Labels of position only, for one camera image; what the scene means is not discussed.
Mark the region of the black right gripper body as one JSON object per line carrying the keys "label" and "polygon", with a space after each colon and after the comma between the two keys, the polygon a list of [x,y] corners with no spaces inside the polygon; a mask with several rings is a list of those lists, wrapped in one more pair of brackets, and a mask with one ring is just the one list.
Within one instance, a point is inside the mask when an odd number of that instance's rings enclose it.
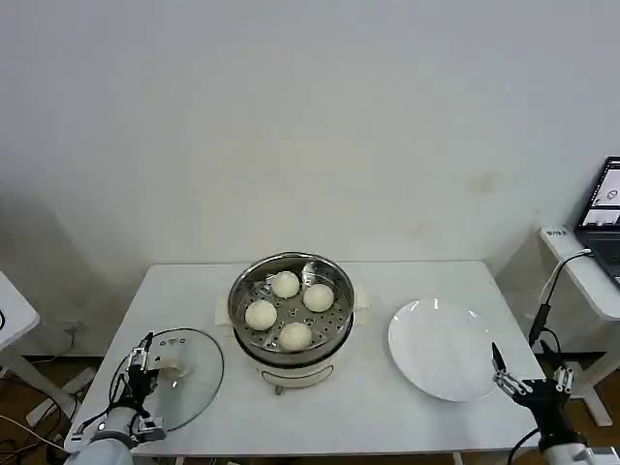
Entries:
{"label": "black right gripper body", "polygon": [[513,400],[530,411],[543,438],[566,439],[574,433],[565,412],[567,395],[556,381],[523,381]]}

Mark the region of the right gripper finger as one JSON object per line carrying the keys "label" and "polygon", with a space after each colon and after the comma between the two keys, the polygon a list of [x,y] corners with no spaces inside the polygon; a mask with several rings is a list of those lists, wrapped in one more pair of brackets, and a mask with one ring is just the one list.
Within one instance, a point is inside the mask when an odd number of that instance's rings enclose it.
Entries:
{"label": "right gripper finger", "polygon": [[524,385],[508,371],[504,358],[495,342],[492,343],[492,363],[495,370],[493,381],[501,391],[506,395],[517,393],[523,395],[526,393]]}
{"label": "right gripper finger", "polygon": [[541,341],[543,357],[553,369],[553,380],[558,392],[572,392],[574,370],[566,364],[560,352],[554,351],[544,340]]}

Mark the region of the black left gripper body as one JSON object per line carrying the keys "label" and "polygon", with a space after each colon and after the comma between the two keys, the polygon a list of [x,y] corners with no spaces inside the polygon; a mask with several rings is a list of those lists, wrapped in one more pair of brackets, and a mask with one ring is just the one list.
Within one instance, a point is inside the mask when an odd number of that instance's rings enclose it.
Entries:
{"label": "black left gripper body", "polygon": [[131,398],[132,402],[140,407],[143,405],[146,397],[149,396],[156,387],[156,385],[151,386],[147,382],[146,370],[128,371],[127,386],[129,390],[129,397]]}

